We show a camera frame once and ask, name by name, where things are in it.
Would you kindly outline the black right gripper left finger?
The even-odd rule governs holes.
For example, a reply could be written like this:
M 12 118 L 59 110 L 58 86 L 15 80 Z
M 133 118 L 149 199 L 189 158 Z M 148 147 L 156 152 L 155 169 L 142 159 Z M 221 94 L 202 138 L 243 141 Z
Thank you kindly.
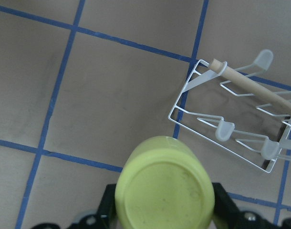
M 108 184 L 96 212 L 96 229 L 115 229 L 117 215 L 115 210 L 116 184 Z

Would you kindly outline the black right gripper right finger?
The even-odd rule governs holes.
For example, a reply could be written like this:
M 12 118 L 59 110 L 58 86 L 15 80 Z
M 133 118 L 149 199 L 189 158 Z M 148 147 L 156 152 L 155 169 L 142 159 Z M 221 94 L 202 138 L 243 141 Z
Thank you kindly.
M 215 195 L 212 220 L 216 228 L 234 229 L 240 214 L 239 208 L 220 183 L 213 182 L 212 186 Z

